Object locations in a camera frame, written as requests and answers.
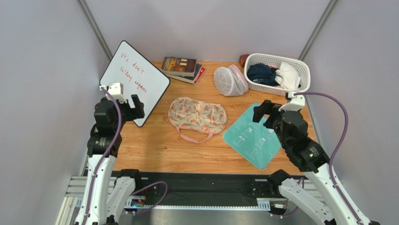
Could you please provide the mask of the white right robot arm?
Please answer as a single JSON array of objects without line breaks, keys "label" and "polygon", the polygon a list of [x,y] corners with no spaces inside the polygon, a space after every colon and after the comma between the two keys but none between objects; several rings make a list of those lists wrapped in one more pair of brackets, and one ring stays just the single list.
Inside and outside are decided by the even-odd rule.
[{"label": "white right robot arm", "polygon": [[323,201],[309,194],[284,170],[267,180],[269,190],[292,201],[318,225],[376,225],[354,204],[341,186],[336,173],[329,170],[330,158],[317,142],[308,137],[308,123],[300,111],[284,111],[281,105],[265,100],[253,109],[253,122],[272,129],[290,162],[312,182]]}]

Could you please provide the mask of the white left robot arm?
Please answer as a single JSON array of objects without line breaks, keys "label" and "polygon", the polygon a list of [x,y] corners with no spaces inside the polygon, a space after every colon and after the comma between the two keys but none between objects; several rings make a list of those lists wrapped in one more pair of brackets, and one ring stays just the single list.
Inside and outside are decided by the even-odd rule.
[{"label": "white left robot arm", "polygon": [[137,169],[121,170],[110,188],[111,175],[122,142],[124,124],[144,117],[137,95],[123,103],[103,97],[95,106],[95,124],[87,143],[88,174],[76,225],[117,225],[130,194],[140,182]]}]

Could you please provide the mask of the floral mesh laundry bag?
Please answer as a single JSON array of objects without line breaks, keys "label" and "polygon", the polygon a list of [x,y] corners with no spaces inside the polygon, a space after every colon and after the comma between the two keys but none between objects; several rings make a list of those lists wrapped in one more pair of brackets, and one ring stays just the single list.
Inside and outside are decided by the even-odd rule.
[{"label": "floral mesh laundry bag", "polygon": [[[214,135],[221,133],[228,117],[221,104],[206,103],[189,97],[176,98],[169,106],[167,118],[177,133],[186,141],[201,144],[207,142]],[[182,130],[192,130],[207,137],[198,141],[181,133]]]}]

